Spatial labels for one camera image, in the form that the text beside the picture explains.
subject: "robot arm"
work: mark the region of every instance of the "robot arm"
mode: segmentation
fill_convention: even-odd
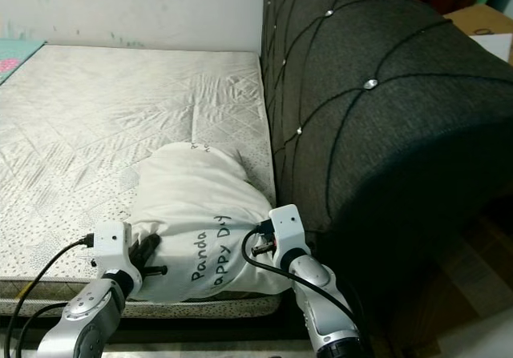
[[[95,262],[100,278],[90,282],[63,309],[59,323],[42,339],[38,358],[100,358],[115,332],[130,294],[136,294],[149,275],[167,268],[144,267],[160,243],[157,234],[130,249],[130,226],[101,223],[95,231]]]
[[[297,207],[288,205],[269,212],[275,247],[273,264],[283,271],[307,280],[330,294],[350,310],[344,296],[338,291],[333,271],[310,255],[305,244],[305,231]],[[311,288],[293,281],[296,302],[303,311],[305,326],[318,358],[364,358],[361,331],[334,303]]]
[[[253,248],[253,255],[272,251],[274,267],[308,281],[349,309],[337,290],[333,271],[310,255],[296,206],[271,210],[269,217],[261,224],[267,227],[263,231],[267,243]],[[140,290],[145,276],[167,273],[165,266],[144,267],[160,242],[159,236],[150,235],[129,249],[128,226],[108,222],[96,229],[95,260],[100,279],[89,283],[67,304],[57,326],[39,345],[38,358],[100,358],[119,325],[127,297]],[[293,281],[293,290],[317,358],[367,357],[361,331],[352,317],[304,284]]]

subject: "gray upholstered headboard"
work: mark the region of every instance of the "gray upholstered headboard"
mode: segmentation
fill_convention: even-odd
[[[416,0],[265,0],[278,203],[393,287],[513,180],[513,70]]]

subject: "mattress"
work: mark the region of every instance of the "mattress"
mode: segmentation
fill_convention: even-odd
[[[130,215],[139,164],[164,144],[235,146],[251,183],[274,203],[263,94],[256,54],[42,47],[0,86],[0,314],[12,313],[62,247],[99,220]],[[96,277],[91,257],[81,247],[65,254],[22,313],[72,298]],[[258,316],[278,304],[128,303],[125,315]]]

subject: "cardboard box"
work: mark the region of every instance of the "cardboard box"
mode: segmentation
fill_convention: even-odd
[[[444,15],[467,35],[513,34],[513,20],[486,6],[477,4]],[[509,63],[513,66],[513,45]]]

